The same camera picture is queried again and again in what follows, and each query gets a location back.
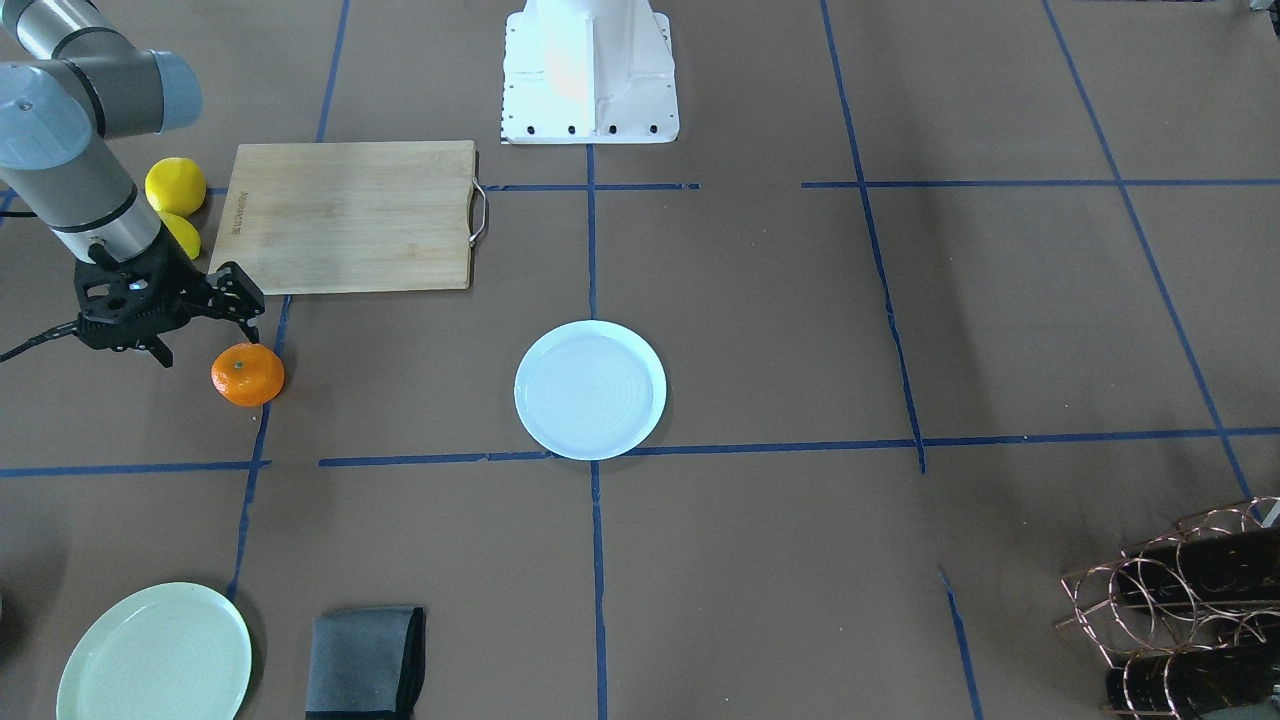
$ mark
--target metal handle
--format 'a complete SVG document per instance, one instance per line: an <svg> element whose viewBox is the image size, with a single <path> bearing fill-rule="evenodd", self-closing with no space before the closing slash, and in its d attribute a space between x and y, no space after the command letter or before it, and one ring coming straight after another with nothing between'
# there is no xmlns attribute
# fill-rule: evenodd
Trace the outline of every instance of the metal handle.
<svg viewBox="0 0 1280 720"><path fill-rule="evenodd" d="M467 242L471 245L471 247L475 247L476 240L479 240L480 236L484 234L484 231L488 229L489 227L489 196L485 195L484 188L480 187L479 179L471 178L471 184L476 188L476 192L480 193L480 201L483 202L483 206L480 209L480 227L471 231L471 237L467 238Z"/></svg>

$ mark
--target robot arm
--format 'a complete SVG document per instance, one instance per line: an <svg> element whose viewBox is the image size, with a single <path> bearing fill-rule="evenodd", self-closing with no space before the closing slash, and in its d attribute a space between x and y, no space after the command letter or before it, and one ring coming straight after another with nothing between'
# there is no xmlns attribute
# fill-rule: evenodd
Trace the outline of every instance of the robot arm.
<svg viewBox="0 0 1280 720"><path fill-rule="evenodd" d="M232 320L257 342L257 286L234 263L200 273L104 142L192 124L201 95L187 63L133 47L87 0L0 0L0 23L36 58L0 63L0 179L76 255L81 309L0 361L76 334L168 368L157 336L196 315Z"/></svg>

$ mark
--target gray cloth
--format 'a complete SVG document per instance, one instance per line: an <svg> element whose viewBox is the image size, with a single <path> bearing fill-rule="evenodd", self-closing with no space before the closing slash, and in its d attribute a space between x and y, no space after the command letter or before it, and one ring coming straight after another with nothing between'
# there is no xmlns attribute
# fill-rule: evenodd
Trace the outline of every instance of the gray cloth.
<svg viewBox="0 0 1280 720"><path fill-rule="evenodd" d="M311 635L307 717L407 720L426 667L421 607L365 607L324 615Z"/></svg>

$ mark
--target black bottle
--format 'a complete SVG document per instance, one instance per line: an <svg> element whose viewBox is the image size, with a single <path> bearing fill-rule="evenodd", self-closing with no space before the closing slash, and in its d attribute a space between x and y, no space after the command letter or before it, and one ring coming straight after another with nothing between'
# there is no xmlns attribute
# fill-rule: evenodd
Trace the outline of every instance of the black bottle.
<svg viewBox="0 0 1280 720"><path fill-rule="evenodd" d="M1166 696L1165 674L1169 674ZM1107 674L1107 698L1115 710L1125 701L1124 669ZM1249 717L1280 717L1275 691L1280 684L1280 644L1198 650L1139 657L1129 662L1132 710L1174 710L1180 717L1225 717L1231 708L1254 708Z"/></svg>
<svg viewBox="0 0 1280 720"><path fill-rule="evenodd" d="M1189 598L1172 574L1178 570L1199 600L1219 607L1230 609L1233 601L1244 603L1238 606L1243 610L1254 607L1248 601L1280 602L1280 528L1187 542L1180 556L1178 546L1155 547L1143 551L1142 557L1160 561L1164 568L1134 562L1117 578L1121 597L1139 609L1147 598L1138 579L1157 605L1184 607Z"/></svg>

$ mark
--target lemon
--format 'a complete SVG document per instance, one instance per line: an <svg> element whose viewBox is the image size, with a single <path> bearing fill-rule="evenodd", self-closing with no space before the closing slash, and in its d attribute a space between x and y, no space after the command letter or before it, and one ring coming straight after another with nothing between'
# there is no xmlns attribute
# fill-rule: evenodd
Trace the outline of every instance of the lemon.
<svg viewBox="0 0 1280 720"><path fill-rule="evenodd" d="M147 202L157 211L187 217L205 204L205 173L191 158L165 158L147 170Z"/></svg>
<svg viewBox="0 0 1280 720"><path fill-rule="evenodd" d="M165 213L161 210L160 219L164 220L164 227L169 228L173 237L178 240L178 245L187 252L187 258L195 260L200 255L200 231L196 225L187 222L187 218L180 218L173 213Z"/></svg>

